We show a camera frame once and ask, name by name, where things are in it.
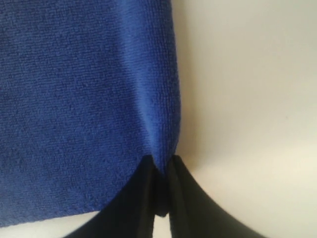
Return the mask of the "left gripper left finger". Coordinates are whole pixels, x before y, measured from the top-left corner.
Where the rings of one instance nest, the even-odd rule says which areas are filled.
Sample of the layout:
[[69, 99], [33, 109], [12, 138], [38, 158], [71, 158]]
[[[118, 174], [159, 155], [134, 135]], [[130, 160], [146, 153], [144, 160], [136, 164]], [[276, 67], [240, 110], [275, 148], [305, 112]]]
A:
[[131, 179], [96, 216], [67, 238], [151, 238], [155, 203], [155, 167], [145, 156]]

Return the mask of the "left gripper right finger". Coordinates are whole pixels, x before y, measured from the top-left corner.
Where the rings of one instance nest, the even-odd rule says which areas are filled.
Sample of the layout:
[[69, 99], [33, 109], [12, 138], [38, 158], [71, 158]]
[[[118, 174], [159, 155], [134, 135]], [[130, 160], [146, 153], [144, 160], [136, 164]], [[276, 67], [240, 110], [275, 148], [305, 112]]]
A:
[[173, 238], [256, 238], [258, 233], [223, 210], [199, 186], [182, 159], [168, 163]]

